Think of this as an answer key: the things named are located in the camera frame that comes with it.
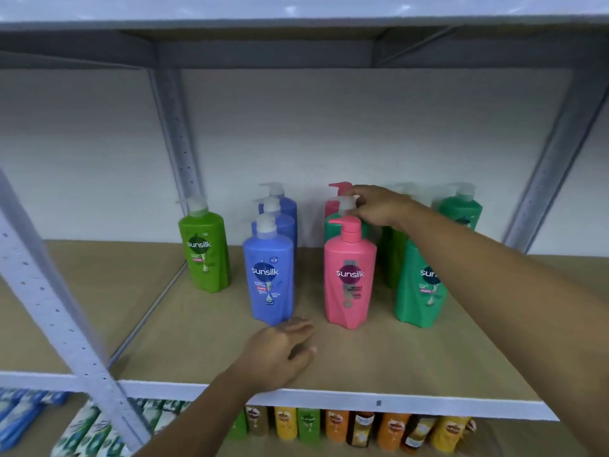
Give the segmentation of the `person's right hand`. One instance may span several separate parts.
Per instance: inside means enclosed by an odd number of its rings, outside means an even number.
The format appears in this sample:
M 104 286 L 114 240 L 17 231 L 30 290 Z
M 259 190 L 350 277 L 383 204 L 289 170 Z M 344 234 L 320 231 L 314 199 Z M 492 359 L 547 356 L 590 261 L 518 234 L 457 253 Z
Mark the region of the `person's right hand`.
M 352 196 L 350 189 L 346 195 Z M 392 227 L 404 233 L 407 232 L 409 217 L 415 206 L 416 202 L 413 198 L 378 186 L 377 204 L 375 205 L 377 226 Z

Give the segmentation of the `person's left hand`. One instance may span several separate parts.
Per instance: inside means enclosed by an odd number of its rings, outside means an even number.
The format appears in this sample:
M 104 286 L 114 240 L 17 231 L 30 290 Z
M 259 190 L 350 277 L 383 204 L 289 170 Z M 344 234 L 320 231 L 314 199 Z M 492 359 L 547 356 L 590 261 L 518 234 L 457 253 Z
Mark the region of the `person's left hand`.
M 281 389 L 300 374 L 289 373 L 294 347 L 308 345 L 314 334 L 311 321 L 295 317 L 274 327 L 259 330 L 228 369 L 248 398 Z

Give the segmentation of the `teal green pump shampoo bottle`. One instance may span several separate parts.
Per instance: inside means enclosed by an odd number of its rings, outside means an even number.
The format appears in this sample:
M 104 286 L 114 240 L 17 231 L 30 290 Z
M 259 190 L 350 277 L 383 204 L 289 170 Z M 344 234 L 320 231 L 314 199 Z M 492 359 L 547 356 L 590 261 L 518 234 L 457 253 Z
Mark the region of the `teal green pump shampoo bottle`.
M 354 209 L 355 207 L 356 200 L 354 196 L 343 196 L 340 199 L 339 212 L 328 216 L 324 220 L 324 243 L 340 235 L 341 224 L 330 223 L 330 220 L 345 216 L 348 211 Z
M 395 298 L 394 314 L 405 323 L 430 328 L 448 295 L 445 285 L 412 239 L 407 241 Z
M 440 184 L 435 187 L 432 207 L 448 219 L 476 230 L 483 206 L 477 202 L 475 194 L 476 185 L 473 183 Z

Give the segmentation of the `person's left forearm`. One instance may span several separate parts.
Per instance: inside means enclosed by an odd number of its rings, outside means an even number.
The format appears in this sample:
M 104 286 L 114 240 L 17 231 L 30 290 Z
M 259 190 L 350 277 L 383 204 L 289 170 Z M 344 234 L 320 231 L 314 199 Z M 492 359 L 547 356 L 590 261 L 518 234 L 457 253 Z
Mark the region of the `person's left forearm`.
M 215 457 L 240 412 L 261 384 L 229 368 L 132 457 Z

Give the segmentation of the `person's right forearm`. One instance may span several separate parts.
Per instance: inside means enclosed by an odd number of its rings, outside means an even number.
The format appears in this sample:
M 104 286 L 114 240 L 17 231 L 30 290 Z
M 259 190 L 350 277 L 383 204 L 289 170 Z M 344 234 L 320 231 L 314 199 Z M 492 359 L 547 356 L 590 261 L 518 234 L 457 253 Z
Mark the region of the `person's right forearm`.
M 581 444 L 609 457 L 609 303 L 409 198 L 398 209 L 452 296 Z

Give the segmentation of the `pink pump shampoo bottle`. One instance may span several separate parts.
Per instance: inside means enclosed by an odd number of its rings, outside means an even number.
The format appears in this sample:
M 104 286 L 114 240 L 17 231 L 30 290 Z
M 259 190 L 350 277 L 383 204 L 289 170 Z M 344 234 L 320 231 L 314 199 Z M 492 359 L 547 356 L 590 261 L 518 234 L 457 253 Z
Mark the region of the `pink pump shampoo bottle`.
M 330 323 L 355 330 L 366 320 L 371 299 L 377 246 L 365 238 L 360 218 L 330 219 L 338 236 L 324 245 L 324 307 Z
M 339 212 L 340 199 L 349 189 L 353 187 L 352 183 L 350 182 L 330 183 L 328 186 L 336 188 L 337 192 L 336 195 L 328 199 L 324 205 L 324 219 Z

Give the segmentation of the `light green pump shampoo bottle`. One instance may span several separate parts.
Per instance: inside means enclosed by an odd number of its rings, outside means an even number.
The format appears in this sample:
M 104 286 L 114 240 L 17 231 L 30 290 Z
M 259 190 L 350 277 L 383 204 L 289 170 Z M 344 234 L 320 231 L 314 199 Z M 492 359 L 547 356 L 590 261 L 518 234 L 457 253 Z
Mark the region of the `light green pump shampoo bottle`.
M 415 182 L 393 183 L 385 186 L 387 189 L 409 197 L 419 193 Z M 403 268 L 408 236 L 392 227 L 382 227 L 379 240 L 381 276 L 383 282 L 391 290 L 398 288 Z
M 225 221 L 209 209 L 203 195 L 187 197 L 180 203 L 188 210 L 179 221 L 179 232 L 191 281 L 199 290 L 220 292 L 232 281 Z

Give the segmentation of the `row of small colourful bottles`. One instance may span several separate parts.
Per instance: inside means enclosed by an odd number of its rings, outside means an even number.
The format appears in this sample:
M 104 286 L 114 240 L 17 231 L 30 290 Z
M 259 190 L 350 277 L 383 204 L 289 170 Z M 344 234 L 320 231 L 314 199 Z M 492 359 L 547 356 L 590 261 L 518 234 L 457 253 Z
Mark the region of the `row of small colourful bottles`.
M 473 418 L 308 407 L 246 406 L 220 457 L 349 457 L 376 447 L 404 457 L 475 454 Z

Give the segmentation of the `blue pump shampoo bottle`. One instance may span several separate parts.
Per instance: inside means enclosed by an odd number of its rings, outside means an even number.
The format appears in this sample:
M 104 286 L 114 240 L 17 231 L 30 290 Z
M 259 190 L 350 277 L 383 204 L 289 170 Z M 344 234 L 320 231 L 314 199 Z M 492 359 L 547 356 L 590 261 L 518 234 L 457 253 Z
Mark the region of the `blue pump shampoo bottle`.
M 278 197 L 269 196 L 260 199 L 263 206 L 263 212 L 260 213 L 256 220 L 252 222 L 252 235 L 256 236 L 257 232 L 263 234 L 263 238 L 270 238 L 272 231 L 278 235 L 288 237 L 294 248 L 297 247 L 297 226 L 295 220 L 281 212 L 280 199 Z
M 281 182 L 267 182 L 260 183 L 259 186 L 267 187 L 268 197 L 275 197 L 279 199 L 279 205 L 281 213 L 284 215 L 289 215 L 293 218 L 295 222 L 298 221 L 298 207 L 295 200 L 287 197 L 285 195 L 285 189 L 283 183 Z
M 293 314 L 293 241 L 278 233 L 270 213 L 255 224 L 255 234 L 242 245 L 250 303 L 256 320 L 275 326 Z

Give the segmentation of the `brown shelf board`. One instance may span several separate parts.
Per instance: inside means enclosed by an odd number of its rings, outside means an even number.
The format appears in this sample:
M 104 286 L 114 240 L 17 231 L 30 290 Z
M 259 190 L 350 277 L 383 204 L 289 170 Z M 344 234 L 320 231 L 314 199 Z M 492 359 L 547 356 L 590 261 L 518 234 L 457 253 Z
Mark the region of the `brown shelf board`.
M 113 365 L 128 396 L 196 398 L 264 327 L 250 310 L 243 253 L 230 253 L 228 289 L 197 291 L 184 272 Z M 396 319 L 393 293 L 376 276 L 367 321 L 346 330 L 325 318 L 322 250 L 302 248 L 297 258 L 294 313 L 313 322 L 316 357 L 287 388 L 252 403 L 555 420 L 451 297 L 431 328 L 417 328 Z
M 185 263 L 181 244 L 47 241 L 72 296 L 112 355 Z M 68 374 L 0 276 L 0 371 Z

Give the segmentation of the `grey metal shelf rack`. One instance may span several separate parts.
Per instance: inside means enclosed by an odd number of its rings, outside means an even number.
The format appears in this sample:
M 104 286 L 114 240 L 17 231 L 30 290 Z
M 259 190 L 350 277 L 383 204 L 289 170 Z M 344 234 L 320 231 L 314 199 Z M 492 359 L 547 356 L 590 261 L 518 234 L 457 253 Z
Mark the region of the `grey metal shelf rack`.
M 355 330 L 324 316 L 328 182 L 470 182 L 476 231 L 535 245 L 607 132 L 609 0 L 0 0 L 0 387 L 86 392 L 129 446 L 127 397 L 193 400 L 263 326 L 241 244 L 281 182 L 298 205 L 295 315 L 317 360 L 258 405 L 556 421 L 448 298 L 398 322 L 376 277 Z

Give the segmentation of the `pile of green white packets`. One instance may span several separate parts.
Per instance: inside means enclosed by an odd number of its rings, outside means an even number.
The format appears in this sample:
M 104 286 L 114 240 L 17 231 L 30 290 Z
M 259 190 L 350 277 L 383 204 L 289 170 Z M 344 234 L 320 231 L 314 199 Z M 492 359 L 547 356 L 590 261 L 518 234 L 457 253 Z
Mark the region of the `pile of green white packets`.
M 183 400 L 130 398 L 148 430 L 158 434 L 190 405 Z M 133 457 L 106 414 L 88 400 L 50 451 L 50 457 Z

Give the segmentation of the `pile of blue packets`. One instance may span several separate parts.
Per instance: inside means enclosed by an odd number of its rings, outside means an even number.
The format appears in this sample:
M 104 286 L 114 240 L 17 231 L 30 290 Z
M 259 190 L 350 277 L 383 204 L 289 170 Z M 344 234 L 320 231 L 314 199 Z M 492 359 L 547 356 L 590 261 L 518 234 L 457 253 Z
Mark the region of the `pile of blue packets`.
M 42 411 L 62 406 L 69 395 L 66 391 L 0 387 L 0 453 L 15 447 Z

